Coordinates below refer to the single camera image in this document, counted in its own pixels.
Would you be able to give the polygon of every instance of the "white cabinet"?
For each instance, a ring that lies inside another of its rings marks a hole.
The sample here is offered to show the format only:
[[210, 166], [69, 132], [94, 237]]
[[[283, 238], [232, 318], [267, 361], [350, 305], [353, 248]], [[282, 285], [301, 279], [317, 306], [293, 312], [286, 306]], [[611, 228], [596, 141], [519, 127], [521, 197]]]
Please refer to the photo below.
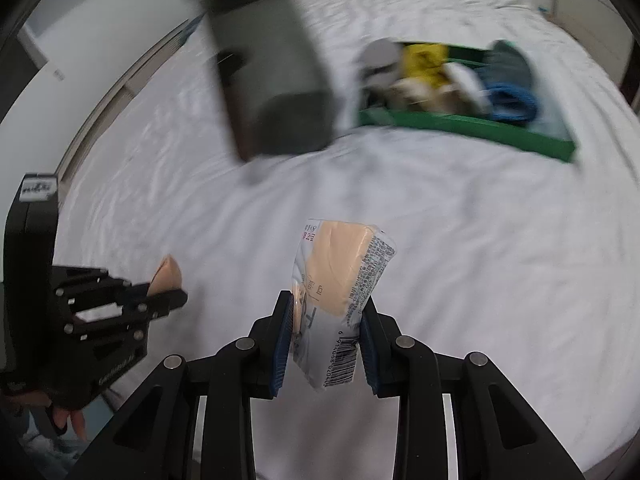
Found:
[[622, 82], [634, 38], [609, 0], [557, 0], [556, 21], [613, 82]]

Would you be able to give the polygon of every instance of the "yellow object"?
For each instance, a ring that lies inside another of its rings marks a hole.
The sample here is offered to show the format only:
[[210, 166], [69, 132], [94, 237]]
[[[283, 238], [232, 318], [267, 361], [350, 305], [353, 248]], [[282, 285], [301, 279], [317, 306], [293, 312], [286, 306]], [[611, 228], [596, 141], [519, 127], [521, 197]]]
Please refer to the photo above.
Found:
[[449, 60], [449, 47], [440, 43], [418, 43], [406, 46], [402, 53], [403, 77], [417, 77], [434, 88], [449, 83], [441, 72]]

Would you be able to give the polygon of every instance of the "barcode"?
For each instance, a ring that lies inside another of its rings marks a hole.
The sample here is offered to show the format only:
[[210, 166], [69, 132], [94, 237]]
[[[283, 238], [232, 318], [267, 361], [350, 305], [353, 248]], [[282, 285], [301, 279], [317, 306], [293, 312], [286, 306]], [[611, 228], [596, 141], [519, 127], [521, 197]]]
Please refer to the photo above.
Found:
[[335, 386], [351, 381], [358, 357], [357, 342], [358, 336], [356, 335], [338, 339], [331, 355], [324, 386]]

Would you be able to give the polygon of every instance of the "bed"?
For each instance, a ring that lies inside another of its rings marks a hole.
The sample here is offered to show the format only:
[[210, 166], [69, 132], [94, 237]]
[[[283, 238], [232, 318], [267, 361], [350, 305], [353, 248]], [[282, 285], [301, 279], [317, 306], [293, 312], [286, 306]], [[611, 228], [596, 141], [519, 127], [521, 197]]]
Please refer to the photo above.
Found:
[[[615, 85], [527, 0], [296, 1], [342, 100], [326, 150], [239, 164], [200, 26], [74, 177], [56, 260], [144, 281], [171, 253], [190, 294], [155, 323], [147, 359], [116, 393], [168, 354], [199, 358], [247, 334], [290, 287], [305, 220], [341, 219], [395, 240], [374, 299], [405, 333], [436, 352], [488, 354], [581, 469], [619, 450], [640, 427], [640, 124]], [[561, 103], [574, 163], [353, 129], [354, 60], [384, 37], [514, 41]], [[278, 399], [253, 405], [261, 478], [391, 478], [397, 407], [371, 395], [361, 369], [320, 395], [290, 362]]]

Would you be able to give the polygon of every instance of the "brown object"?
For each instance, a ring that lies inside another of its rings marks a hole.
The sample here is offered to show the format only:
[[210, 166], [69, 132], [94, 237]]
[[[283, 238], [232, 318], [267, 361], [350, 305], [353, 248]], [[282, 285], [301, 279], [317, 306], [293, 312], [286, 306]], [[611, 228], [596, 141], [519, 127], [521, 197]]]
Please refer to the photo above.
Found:
[[182, 273], [180, 272], [180, 267], [178, 267], [174, 257], [169, 254], [160, 262], [160, 266], [156, 270], [146, 294], [152, 296], [160, 292], [181, 288], [181, 286]]

